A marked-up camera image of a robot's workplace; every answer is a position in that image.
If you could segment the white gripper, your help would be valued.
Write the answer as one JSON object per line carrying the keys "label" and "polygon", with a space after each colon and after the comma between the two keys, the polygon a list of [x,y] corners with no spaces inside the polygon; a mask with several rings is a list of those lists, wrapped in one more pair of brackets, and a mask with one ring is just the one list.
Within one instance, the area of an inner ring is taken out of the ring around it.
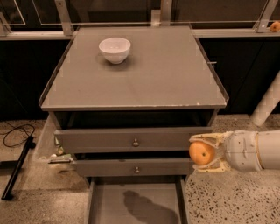
{"label": "white gripper", "polygon": [[256,131],[236,130],[222,133],[192,135],[190,143],[202,142],[218,149],[224,143],[225,158],[218,157],[209,164],[194,164],[198,172],[218,173],[229,171],[231,167],[240,172],[257,172],[262,169],[256,147]]}

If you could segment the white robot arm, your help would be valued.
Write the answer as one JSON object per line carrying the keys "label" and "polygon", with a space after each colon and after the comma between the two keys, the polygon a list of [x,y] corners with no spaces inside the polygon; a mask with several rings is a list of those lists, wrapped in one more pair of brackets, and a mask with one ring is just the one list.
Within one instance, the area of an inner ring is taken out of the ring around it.
{"label": "white robot arm", "polygon": [[192,166],[198,172],[241,172],[280,169],[280,131],[236,130],[193,135]]}

